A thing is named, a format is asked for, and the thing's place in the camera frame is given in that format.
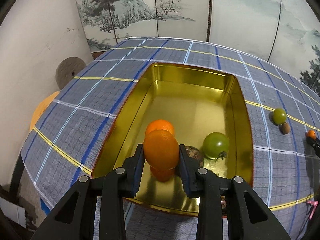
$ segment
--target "white stripe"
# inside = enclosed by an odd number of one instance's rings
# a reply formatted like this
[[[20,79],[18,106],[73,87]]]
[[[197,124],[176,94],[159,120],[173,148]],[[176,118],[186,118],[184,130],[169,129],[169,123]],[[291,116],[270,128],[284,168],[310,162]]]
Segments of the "white stripe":
[[[93,113],[93,114],[101,115],[103,117],[109,117],[111,119],[115,119],[116,118],[116,115],[114,115],[114,114],[105,113],[105,112],[102,112],[102,111],[99,111],[99,110],[94,110],[94,109],[89,108],[89,107],[77,106],[77,105],[66,103],[66,102],[63,102],[63,101],[60,101],[60,100],[57,100],[57,99],[54,99],[53,101],[58,103],[58,104],[64,105],[64,106],[69,106],[69,107],[72,107],[72,108],[78,108],[80,110],[84,110],[84,111],[87,111],[87,112],[90,112],[90,113]]]
[[[52,205],[52,203],[49,201],[49,199],[45,196],[44,193],[41,192],[41,190],[38,188],[38,186],[34,183],[34,181],[32,180],[32,177],[31,177],[31,174],[29,172],[29,170],[27,169],[27,166],[25,164],[25,162],[23,161],[24,163],[24,167],[25,167],[25,170],[26,172],[28,173],[29,177],[30,177],[30,180],[31,182],[33,183],[33,185],[35,186],[36,190],[39,192],[39,194],[46,200],[46,202],[51,206],[51,209],[54,207],[54,205]]]
[[[60,128],[60,131],[58,132],[56,138],[54,139],[52,145],[54,145],[56,143],[56,141],[58,140],[60,134],[62,133],[63,129],[66,127],[66,125],[68,124],[69,120],[71,119],[71,117],[75,114],[76,110],[78,109],[78,107],[85,101],[85,99],[87,98],[87,96],[97,87],[97,85],[100,83],[100,81],[102,80],[102,78],[106,77],[124,58],[126,58],[130,53],[132,53],[137,47],[139,47],[141,44],[143,44],[148,38],[146,38],[143,42],[141,42],[138,46],[136,46],[134,49],[130,50],[120,61],[118,61],[112,68],[110,68],[107,73],[105,73],[101,79],[99,79],[96,84],[87,92],[87,94],[82,98],[82,100],[79,102],[79,104],[77,105],[77,107],[72,111],[72,113],[70,114],[70,116],[68,117],[68,119],[65,121],[65,123],[63,124],[63,126]],[[44,158],[44,161],[42,162],[42,165],[38,171],[38,174],[36,176],[36,179],[35,179],[35,183],[38,181],[39,179],[39,175],[48,159],[48,156],[50,154],[50,152],[52,151],[52,145],[50,146],[45,158]]]
[[[273,148],[267,148],[264,146],[257,146],[254,145],[253,149],[258,150],[258,151],[263,151],[263,152],[267,152],[267,151],[271,151],[273,153],[278,153],[278,154],[290,154],[290,155],[298,155],[300,157],[306,157],[306,158],[311,158],[311,159],[319,159],[318,156],[316,155],[309,155],[309,154],[303,154],[303,153],[298,153],[298,152],[294,152],[294,151],[285,151],[285,150],[279,150],[279,149],[273,149]]]
[[[268,144],[268,148],[271,148],[271,143],[270,143],[270,138],[269,138],[269,128],[268,128],[268,125],[267,125],[267,120],[266,120],[266,116],[264,114],[264,110],[262,108],[262,103],[261,103],[261,100],[260,100],[260,97],[259,97],[259,93],[256,89],[256,86],[254,84],[254,81],[252,79],[252,76],[247,68],[247,65],[245,64],[245,62],[243,61],[242,57],[241,57],[241,54],[238,52],[238,55],[243,63],[243,66],[245,68],[245,70],[247,71],[247,74],[251,80],[251,83],[252,83],[252,87],[253,87],[253,90],[256,94],[256,97],[257,97],[257,100],[260,104],[260,110],[261,110],[261,114],[262,114],[262,119],[263,119],[263,122],[264,122],[264,127],[265,127],[265,132],[266,132],[266,137],[267,137],[267,144]],[[269,184],[268,184],[268,197],[267,197],[267,206],[269,207],[270,206],[270,199],[271,199],[271,190],[272,190],[272,173],[273,173],[273,163],[272,163],[272,156],[271,156],[271,151],[268,151],[268,157],[269,157]]]
[[[186,56],[184,57],[184,60],[183,60],[183,64],[185,64],[185,63],[188,61],[188,58],[189,58],[189,54],[190,54],[190,50],[191,50],[192,45],[193,45],[193,41],[190,42],[190,45],[189,45],[189,48],[188,48],[188,50],[187,50]]]
[[[299,80],[298,78],[296,78],[296,77],[294,77],[294,76],[291,76],[291,77],[293,77],[293,78],[295,78],[298,82],[299,82],[299,84],[301,84],[301,86],[302,86],[302,88],[303,88],[303,86],[305,86],[306,88],[308,88],[315,96],[316,96],[316,99],[317,99],[317,101],[318,101],[318,103],[320,104],[320,102],[319,102],[319,95],[316,93],[316,92],[314,92],[310,87],[308,87],[305,83],[303,83],[301,80]]]
[[[105,59],[105,60],[103,59],[103,60],[96,60],[96,61],[118,61],[118,60],[121,60],[121,59]],[[126,61],[126,60],[130,60],[130,61],[132,61],[132,60],[133,60],[133,61],[147,61],[148,59],[137,59],[137,58],[126,58],[126,59],[124,59],[124,61]],[[159,59],[152,59],[152,60],[150,60],[150,61],[164,62],[164,63],[174,63],[174,64],[181,64],[181,63],[182,63],[182,62],[159,60]],[[212,68],[212,67],[208,67],[208,66],[202,66],[202,65],[197,65],[197,64],[190,64],[190,63],[188,63],[188,65],[197,66],[197,67],[204,67],[204,68],[209,68],[209,69],[215,69],[215,70],[218,70],[218,71],[219,71],[219,69],[217,69],[217,68]],[[228,71],[226,71],[226,70],[220,70],[220,71],[225,72],[225,73],[228,73],[228,74],[231,74],[231,75],[234,75],[234,76],[237,76],[237,77],[241,77],[241,78],[244,78],[244,79],[247,79],[247,80],[251,80],[251,79],[248,78],[248,77],[241,76],[241,75],[239,75],[239,74],[235,74],[235,73],[232,73],[232,72],[228,72]],[[262,82],[260,82],[260,81],[254,80],[254,79],[252,79],[252,80],[253,80],[254,82],[256,82],[256,83],[259,83],[259,84],[263,85],[263,86],[270,87],[270,88],[272,88],[272,89],[274,89],[274,90],[279,91],[280,93],[286,95],[286,96],[289,97],[289,98],[292,98],[292,99],[296,100],[297,102],[303,104],[304,106],[308,107],[309,109],[311,109],[312,111],[314,111],[315,113],[317,113],[318,115],[320,115],[320,113],[318,113],[315,109],[311,108],[310,106],[306,105],[304,102],[301,102],[300,100],[294,98],[293,96],[290,96],[290,95],[284,93],[283,91],[275,88],[274,86],[270,86],[270,85],[264,84],[264,83],[262,83]]]
[[[287,89],[289,90],[289,92],[290,92],[290,94],[291,94],[291,96],[292,96],[292,98],[293,98],[293,101],[295,102],[296,107],[297,107],[297,109],[298,109],[298,111],[299,111],[299,114],[300,114],[300,116],[301,116],[301,118],[302,118],[302,121],[305,123],[304,118],[303,118],[303,116],[302,116],[302,113],[301,113],[301,111],[300,111],[300,108],[299,108],[299,106],[298,106],[298,104],[297,104],[297,101],[296,101],[296,99],[294,98],[294,96],[293,96],[290,88],[288,87],[288,85],[287,85],[286,82],[283,82],[283,83],[285,84],[285,86],[286,86]],[[304,128],[305,128],[306,132],[307,132],[308,129],[307,129],[306,125],[305,125],[305,124],[303,124],[303,125],[304,125]]]
[[[134,40],[134,39],[140,40],[140,39],[137,39],[137,38],[142,38],[142,39],[143,39],[143,38],[145,38],[145,37],[130,37],[130,38],[127,38],[127,40]],[[219,44],[215,44],[215,43],[211,43],[211,42],[191,40],[191,39],[183,39],[183,38],[156,37],[156,36],[154,36],[154,37],[149,37],[149,38],[152,38],[153,40],[154,40],[154,39],[157,39],[157,40],[162,40],[162,39],[174,39],[174,40],[176,40],[176,41],[180,41],[180,40],[181,40],[181,41],[193,41],[194,43],[207,44],[207,45],[209,44],[209,45],[212,45],[212,46],[217,46],[217,47],[220,47],[220,48],[223,48],[223,49],[227,49],[227,50],[231,50],[231,51],[234,51],[234,52],[240,52],[241,54],[247,55],[247,56],[252,57],[252,58],[257,58],[256,56],[254,56],[254,55],[252,55],[252,54],[249,54],[249,53],[246,53],[246,52],[243,52],[243,51],[241,51],[241,50],[233,49],[233,48],[230,48],[230,47],[226,47],[226,46],[219,45]],[[288,75],[290,75],[287,71],[283,70],[282,68],[280,68],[280,67],[278,67],[278,66],[276,66],[276,65],[273,65],[272,63],[267,62],[266,60],[264,60],[264,59],[262,59],[262,58],[260,58],[260,60],[262,60],[262,61],[264,61],[265,63],[268,63],[268,64],[270,64],[270,65],[272,65],[272,66],[280,69],[281,71],[287,73]]]
[[[124,218],[124,227],[125,228],[127,228],[128,223],[129,223],[129,221],[131,219],[134,206],[135,205],[133,203],[131,203],[131,202],[128,204],[128,207],[127,207],[127,210],[126,210],[126,216]]]
[[[315,109],[315,106],[314,106],[313,103],[311,102],[310,97],[308,97],[308,98],[309,98],[309,101],[310,101],[310,103],[311,103],[311,105],[312,105],[312,107],[313,107],[313,109],[312,109],[312,108],[310,108],[310,109],[316,112],[316,117],[317,117],[318,121],[320,122],[320,119],[319,119],[319,116],[317,115],[317,111],[316,111],[316,109]]]

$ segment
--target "table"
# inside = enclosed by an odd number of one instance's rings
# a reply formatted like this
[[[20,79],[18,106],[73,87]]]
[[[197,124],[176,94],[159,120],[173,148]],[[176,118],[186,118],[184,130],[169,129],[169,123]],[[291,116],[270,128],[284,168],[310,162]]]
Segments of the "table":
[[[305,132],[320,131],[320,98],[297,78],[252,55],[202,41],[134,37],[92,61],[59,93],[21,150],[26,170],[51,209],[82,175],[90,175],[122,104],[148,65],[173,62],[231,73],[246,102],[254,144],[253,188],[292,237],[303,230],[319,187],[320,161]],[[284,108],[292,132],[269,114]]]

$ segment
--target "tree painting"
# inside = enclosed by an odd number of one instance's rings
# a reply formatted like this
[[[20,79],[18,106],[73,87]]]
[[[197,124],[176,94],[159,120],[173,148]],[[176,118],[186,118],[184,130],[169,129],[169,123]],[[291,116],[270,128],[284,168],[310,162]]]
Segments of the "tree painting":
[[[92,0],[93,9],[91,11],[91,16],[101,16],[103,10],[111,11],[115,10],[114,2],[119,0]]]
[[[97,41],[95,39],[87,39],[87,42],[89,44],[89,47],[90,48],[96,48],[98,50],[107,50],[107,49],[110,49],[112,46],[110,46],[109,44],[105,44],[104,42],[100,42],[100,41]]]
[[[166,16],[170,12],[180,13],[182,10],[181,0],[158,0],[157,13]]]
[[[311,72],[308,70],[305,72],[300,71],[302,76],[300,80],[310,87],[314,92],[320,95],[320,51],[316,45],[311,47],[317,58],[310,61],[310,69],[312,70]]]

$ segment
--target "small orange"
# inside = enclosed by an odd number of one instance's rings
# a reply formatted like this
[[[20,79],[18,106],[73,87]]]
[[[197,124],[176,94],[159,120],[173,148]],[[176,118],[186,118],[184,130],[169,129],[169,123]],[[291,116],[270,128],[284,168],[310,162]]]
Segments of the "small orange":
[[[157,170],[170,170],[179,162],[179,145],[167,130],[154,130],[143,141],[146,161]]]
[[[307,133],[307,137],[311,137],[313,140],[316,140],[316,132],[313,130],[309,130]]]
[[[167,130],[168,132],[172,133],[172,135],[174,135],[173,125],[166,120],[159,119],[152,121],[150,124],[148,124],[145,135],[154,130]]]
[[[30,132],[33,130],[34,126],[36,125],[36,122],[39,120],[40,116],[44,113],[44,111],[47,109],[49,104],[56,98],[56,96],[60,92],[54,92],[52,95],[48,96],[46,99],[44,99],[35,109],[32,115],[31,124],[30,124]]]
[[[160,171],[150,166],[150,171],[160,182],[166,182],[174,175],[174,169]]]

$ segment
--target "pink clip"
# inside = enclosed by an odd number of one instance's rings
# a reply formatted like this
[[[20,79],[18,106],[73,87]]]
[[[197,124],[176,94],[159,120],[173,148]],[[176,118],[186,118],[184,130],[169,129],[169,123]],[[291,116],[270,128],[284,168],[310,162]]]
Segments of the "pink clip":
[[[313,214],[315,213],[315,210],[317,208],[317,205],[318,205],[318,201],[311,201],[311,200],[308,200],[307,201],[308,204],[311,204],[311,206],[313,207],[312,211],[311,211],[311,214],[309,216],[309,220],[311,220]]]

